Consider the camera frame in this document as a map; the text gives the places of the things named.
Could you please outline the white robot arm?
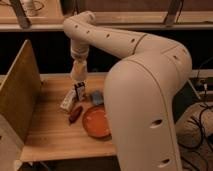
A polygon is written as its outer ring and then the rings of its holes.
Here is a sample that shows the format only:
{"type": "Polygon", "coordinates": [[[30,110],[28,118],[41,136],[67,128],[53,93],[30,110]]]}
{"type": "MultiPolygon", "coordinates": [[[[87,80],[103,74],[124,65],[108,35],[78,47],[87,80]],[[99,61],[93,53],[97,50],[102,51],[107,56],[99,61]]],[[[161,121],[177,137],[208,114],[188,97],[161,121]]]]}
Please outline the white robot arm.
{"type": "Polygon", "coordinates": [[[94,25],[82,12],[63,23],[76,60],[94,46],[120,59],[105,78],[104,104],[122,171],[182,171],[172,113],[192,60],[172,39],[94,25]]]}

